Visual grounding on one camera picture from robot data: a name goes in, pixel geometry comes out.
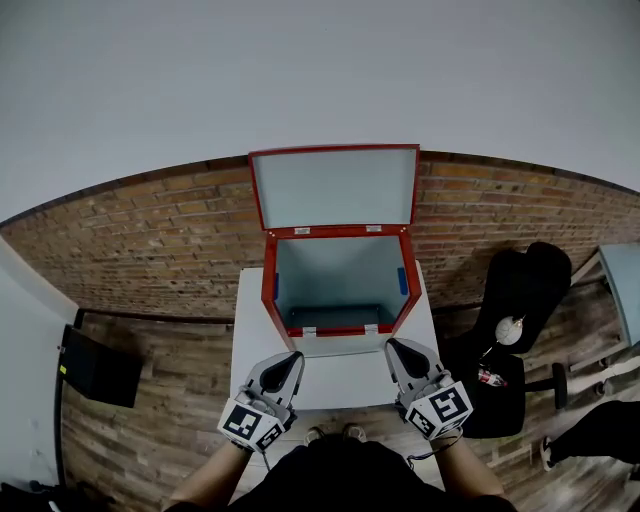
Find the wrist strap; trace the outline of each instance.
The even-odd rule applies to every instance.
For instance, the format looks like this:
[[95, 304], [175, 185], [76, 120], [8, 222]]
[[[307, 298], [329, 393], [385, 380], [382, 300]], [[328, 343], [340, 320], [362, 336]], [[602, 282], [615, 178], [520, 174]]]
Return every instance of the wrist strap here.
[[229, 441], [231, 441], [231, 444], [233, 446], [235, 446], [236, 448], [240, 448], [242, 451], [245, 451], [245, 452], [248, 452], [248, 453], [253, 453], [253, 449], [249, 448], [248, 446], [244, 446], [244, 445], [240, 444], [238, 441], [234, 441], [233, 439], [229, 439]]

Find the chair wheel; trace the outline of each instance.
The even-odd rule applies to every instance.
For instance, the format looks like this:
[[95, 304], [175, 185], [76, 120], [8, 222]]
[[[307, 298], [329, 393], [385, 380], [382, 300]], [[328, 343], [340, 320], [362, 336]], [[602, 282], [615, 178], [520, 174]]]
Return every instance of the chair wheel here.
[[553, 373], [553, 383], [555, 389], [555, 405], [556, 409], [564, 409], [567, 406], [567, 374], [564, 366], [560, 363], [553, 363], [551, 365], [551, 371]]
[[607, 390], [605, 387], [605, 382], [598, 382], [597, 384], [594, 384], [593, 386], [593, 392], [596, 394], [596, 396], [604, 396], [607, 394]]

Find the box lid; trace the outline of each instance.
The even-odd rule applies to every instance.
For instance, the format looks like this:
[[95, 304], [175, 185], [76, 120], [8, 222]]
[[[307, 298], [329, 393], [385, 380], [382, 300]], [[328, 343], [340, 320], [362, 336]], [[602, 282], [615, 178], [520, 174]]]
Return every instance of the box lid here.
[[250, 153], [262, 228], [410, 224], [419, 149], [389, 144]]

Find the red trim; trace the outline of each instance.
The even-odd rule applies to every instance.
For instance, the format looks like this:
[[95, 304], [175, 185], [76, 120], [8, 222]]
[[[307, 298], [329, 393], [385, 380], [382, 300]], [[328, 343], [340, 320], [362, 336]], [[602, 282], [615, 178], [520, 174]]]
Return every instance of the red trim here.
[[420, 152], [420, 144], [345, 144], [334, 146], [296, 146], [292, 148], [275, 148], [251, 151], [249, 161], [257, 156], [288, 155], [291, 153], [325, 153], [327, 151], [359, 151], [371, 149], [415, 149]]
[[273, 324], [282, 336], [282, 339], [289, 350], [295, 352], [296, 348], [291, 338], [287, 334], [284, 321], [273, 299], [276, 288], [276, 255], [278, 251], [278, 241], [272, 237], [267, 237], [266, 249], [264, 253], [264, 270], [262, 271], [262, 303], [269, 313]]
[[269, 229], [269, 235], [274, 234], [277, 239], [286, 240], [291, 238], [344, 238], [361, 236], [397, 236], [404, 228], [401, 224], [373, 224], [380, 226], [380, 231], [367, 231], [367, 226], [371, 224], [354, 224], [341, 226], [311, 226], [308, 235], [296, 235], [296, 228], [276, 228]]
[[253, 195], [256, 198], [256, 206], [258, 207], [258, 217], [260, 217], [260, 226], [262, 231], [265, 230], [264, 218], [262, 217], [262, 205], [260, 204], [260, 194], [258, 194], [258, 183], [256, 182], [256, 171], [253, 167], [253, 158], [249, 154], [249, 169], [251, 170], [251, 184], [253, 185]]
[[[390, 334], [393, 331], [393, 325], [380, 324], [378, 325], [378, 334]], [[302, 328], [292, 327], [287, 330], [287, 333], [292, 338], [302, 337]], [[317, 338], [325, 338], [332, 336], [362, 336], [365, 334], [364, 325], [357, 327], [320, 327], [316, 329]]]
[[411, 219], [409, 220], [409, 224], [413, 224], [413, 220], [416, 214], [416, 199], [418, 197], [418, 170], [420, 169], [420, 147], [418, 147], [418, 151], [416, 151], [416, 171], [413, 175], [413, 199], [411, 200]]
[[418, 299], [422, 295], [422, 288], [420, 287], [420, 277], [418, 276], [418, 269], [416, 268], [416, 260], [413, 256], [413, 249], [411, 247], [411, 238], [406, 231], [403, 231], [398, 238], [400, 239], [400, 249], [402, 250], [402, 257], [404, 259], [404, 269], [407, 274], [407, 285], [409, 288], [409, 297], [407, 302], [404, 303], [398, 318], [396, 318], [393, 324], [393, 333], [395, 334], [402, 322], [406, 320], [416, 305]]
[[260, 217], [260, 226], [265, 230], [264, 218], [262, 216], [262, 205], [260, 203], [260, 194], [258, 193], [258, 185], [256, 182], [256, 172], [253, 165], [253, 159], [260, 156], [269, 155], [287, 155], [292, 153], [324, 153], [327, 151], [360, 151], [360, 150], [384, 150], [384, 149], [414, 149], [416, 151], [416, 168], [413, 176], [413, 198], [411, 201], [411, 218], [409, 223], [413, 224], [413, 218], [416, 207], [416, 197], [418, 191], [418, 168], [420, 165], [420, 144], [345, 144], [343, 146], [300, 146], [293, 148], [266, 149], [263, 151], [251, 151], [249, 153], [249, 169], [251, 170], [251, 182], [253, 184], [253, 195], [256, 198], [258, 206], [258, 216]]

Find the gray panel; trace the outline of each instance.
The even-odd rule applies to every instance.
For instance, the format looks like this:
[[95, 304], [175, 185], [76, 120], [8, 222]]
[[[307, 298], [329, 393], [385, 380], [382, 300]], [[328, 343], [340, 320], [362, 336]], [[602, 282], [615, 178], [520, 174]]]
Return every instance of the gray panel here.
[[416, 150], [254, 158], [265, 228], [409, 224]]
[[640, 341], [640, 244], [600, 246], [602, 266], [613, 292], [623, 338]]

